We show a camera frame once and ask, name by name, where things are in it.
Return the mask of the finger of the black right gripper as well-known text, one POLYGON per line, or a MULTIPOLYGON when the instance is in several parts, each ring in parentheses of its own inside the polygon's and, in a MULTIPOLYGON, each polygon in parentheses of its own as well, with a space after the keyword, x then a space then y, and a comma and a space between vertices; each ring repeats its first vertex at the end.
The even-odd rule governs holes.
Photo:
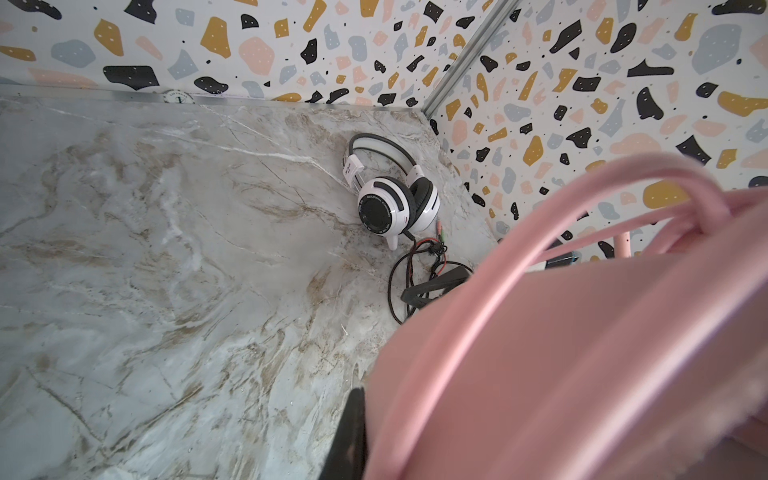
POLYGON ((472 273, 472 269, 462 265, 456 266, 427 282, 406 288, 401 294, 400 300, 409 307, 422 309, 464 284, 472 273))

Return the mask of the white black headphones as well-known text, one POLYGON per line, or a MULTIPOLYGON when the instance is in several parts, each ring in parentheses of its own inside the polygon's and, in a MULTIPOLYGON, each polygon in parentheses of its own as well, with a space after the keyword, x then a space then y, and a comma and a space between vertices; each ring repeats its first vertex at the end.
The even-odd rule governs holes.
POLYGON ((441 207, 438 189, 414 157, 398 143, 373 133, 357 133, 348 143, 342 174, 357 194, 357 212, 369 232, 383 238, 392 251, 402 235, 412 237, 437 221, 441 207), (365 166, 358 153, 367 151, 391 161, 405 174, 362 177, 365 166))

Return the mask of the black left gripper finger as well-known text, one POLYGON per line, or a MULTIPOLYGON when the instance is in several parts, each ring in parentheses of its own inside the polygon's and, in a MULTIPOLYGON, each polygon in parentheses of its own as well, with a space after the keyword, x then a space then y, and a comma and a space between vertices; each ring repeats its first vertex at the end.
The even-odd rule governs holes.
POLYGON ((347 397, 319 480, 361 480, 367 453, 365 391, 354 388, 347 397))

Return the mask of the pink headphones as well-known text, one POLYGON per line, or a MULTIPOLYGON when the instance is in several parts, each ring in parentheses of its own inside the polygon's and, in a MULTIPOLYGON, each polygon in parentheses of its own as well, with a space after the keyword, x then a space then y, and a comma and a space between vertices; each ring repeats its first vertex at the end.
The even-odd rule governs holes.
POLYGON ((693 159, 609 162, 548 198, 382 348, 367 479, 649 479, 694 464, 767 402, 767 191, 693 159), (682 203, 639 255, 534 271, 556 236, 645 180, 682 203))

